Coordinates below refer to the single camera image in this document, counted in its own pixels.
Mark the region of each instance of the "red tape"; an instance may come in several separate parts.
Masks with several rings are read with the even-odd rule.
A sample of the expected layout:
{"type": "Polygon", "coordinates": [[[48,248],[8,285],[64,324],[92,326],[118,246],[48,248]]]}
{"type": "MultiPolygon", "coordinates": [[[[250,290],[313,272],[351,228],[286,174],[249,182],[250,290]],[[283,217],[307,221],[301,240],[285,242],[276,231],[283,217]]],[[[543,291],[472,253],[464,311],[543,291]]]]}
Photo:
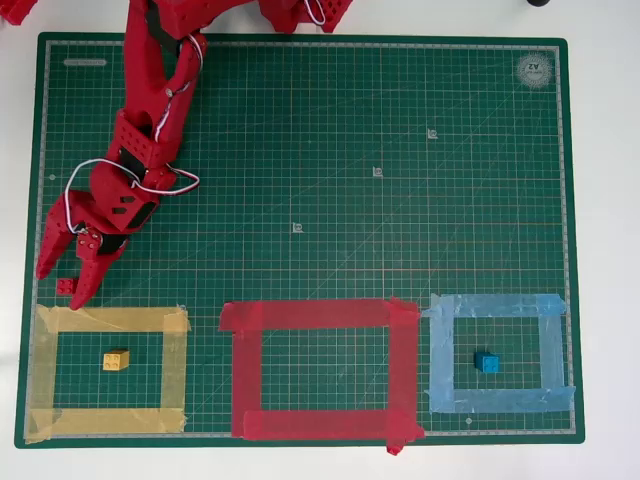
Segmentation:
{"type": "Polygon", "coordinates": [[[220,330],[233,337],[231,434],[247,440],[386,440],[389,453],[424,437],[416,423],[418,306],[385,300],[239,302],[225,305],[220,330]],[[261,409],[262,331],[390,327],[386,410],[261,409]]]}

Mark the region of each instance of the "red small cube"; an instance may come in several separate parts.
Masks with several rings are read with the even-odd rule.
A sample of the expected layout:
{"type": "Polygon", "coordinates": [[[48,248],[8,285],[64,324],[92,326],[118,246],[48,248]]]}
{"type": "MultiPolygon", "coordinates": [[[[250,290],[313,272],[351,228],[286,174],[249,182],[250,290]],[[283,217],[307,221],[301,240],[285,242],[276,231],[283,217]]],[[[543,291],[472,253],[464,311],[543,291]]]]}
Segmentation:
{"type": "Polygon", "coordinates": [[[77,278],[59,278],[56,285],[56,293],[58,295],[73,295],[77,286],[77,278]]]}

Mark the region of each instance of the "mat logo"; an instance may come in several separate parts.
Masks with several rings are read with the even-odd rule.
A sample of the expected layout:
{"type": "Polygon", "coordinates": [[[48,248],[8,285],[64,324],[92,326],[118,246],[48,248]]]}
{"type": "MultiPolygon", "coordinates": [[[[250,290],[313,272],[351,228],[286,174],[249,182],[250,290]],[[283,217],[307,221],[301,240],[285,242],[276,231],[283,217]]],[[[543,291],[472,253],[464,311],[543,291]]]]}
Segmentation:
{"type": "Polygon", "coordinates": [[[528,87],[546,87],[551,81],[551,63],[540,53],[525,55],[518,63],[517,73],[520,81],[528,87]]]}

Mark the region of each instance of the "mat border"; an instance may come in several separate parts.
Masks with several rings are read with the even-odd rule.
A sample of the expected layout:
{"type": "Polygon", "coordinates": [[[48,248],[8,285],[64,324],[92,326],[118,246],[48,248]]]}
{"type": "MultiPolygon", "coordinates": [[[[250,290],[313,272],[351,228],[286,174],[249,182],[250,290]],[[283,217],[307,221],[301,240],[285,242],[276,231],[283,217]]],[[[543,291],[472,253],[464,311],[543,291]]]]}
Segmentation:
{"type": "MultiPolygon", "coordinates": [[[[37,72],[46,67],[48,42],[58,41],[122,41],[122,33],[78,33],[44,32],[38,37],[37,72]]],[[[383,44],[443,44],[443,45],[486,45],[535,46],[556,48],[559,50],[561,70],[561,95],[563,117],[565,192],[567,207],[567,236],[569,248],[569,278],[571,295],[571,342],[573,380],[576,387],[575,434],[522,435],[493,434],[474,435],[473,432],[447,432],[446,436],[429,436],[414,445],[481,445],[481,444],[577,444],[585,440],[584,396],[580,346],[580,316],[578,297],[578,268],[575,227],[575,200],[573,188],[573,150],[571,145],[571,109],[569,95],[569,55],[566,40],[561,38],[508,38],[508,37],[411,37],[411,36],[359,36],[359,35],[275,35],[275,34],[209,34],[208,41],[217,42],[281,42],[281,43],[383,43],[383,44]]],[[[226,436],[179,436],[162,435],[153,438],[139,436],[119,436],[114,438],[56,438],[47,442],[26,445],[24,439],[25,410],[27,400],[27,370],[30,344],[30,324],[32,311],[32,292],[34,287],[35,244],[29,239],[35,238],[38,218],[38,180],[40,176],[40,145],[42,135],[42,114],[44,108],[44,76],[37,76],[35,88],[35,109],[33,120],[33,141],[31,154],[31,177],[29,183],[29,209],[26,236],[25,281],[23,292],[22,329],[20,338],[20,364],[18,374],[18,392],[16,402],[16,425],[14,444],[17,448],[73,448],[73,447],[205,447],[205,446],[366,446],[383,445],[384,442],[261,442],[254,443],[226,436]]]]}

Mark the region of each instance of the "green cutting mat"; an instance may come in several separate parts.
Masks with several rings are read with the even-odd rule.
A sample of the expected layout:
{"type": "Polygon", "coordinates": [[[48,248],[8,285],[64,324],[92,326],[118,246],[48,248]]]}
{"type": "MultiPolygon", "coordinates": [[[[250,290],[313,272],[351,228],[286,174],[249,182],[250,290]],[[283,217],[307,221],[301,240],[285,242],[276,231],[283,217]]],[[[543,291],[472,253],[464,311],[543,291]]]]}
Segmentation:
{"type": "MultiPolygon", "coordinates": [[[[217,330],[224,302],[396,296],[426,308],[432,293],[559,294],[570,312],[565,378],[577,391],[570,412],[430,414],[423,324],[418,421],[428,436],[418,443],[582,441],[566,43],[209,40],[176,162],[202,186],[163,203],[90,304],[186,306],[185,432],[34,446],[255,445],[229,434],[231,335],[217,330]]],[[[79,267],[70,248],[49,278],[34,279],[44,215],[74,166],[105,152],[123,103],[121,35],[40,37],[18,446],[33,305],[67,305],[56,278],[79,267]]],[[[86,185],[89,170],[74,186],[86,185]]],[[[536,319],[457,320],[455,387],[540,387],[537,339],[536,319]],[[503,371],[479,374],[477,350],[501,354],[503,371]]],[[[263,408],[385,408],[387,340],[386,329],[271,332],[263,408]]],[[[63,333],[57,358],[55,407],[159,406],[159,334],[63,333]],[[122,374],[101,371],[113,347],[132,352],[122,374]]]]}

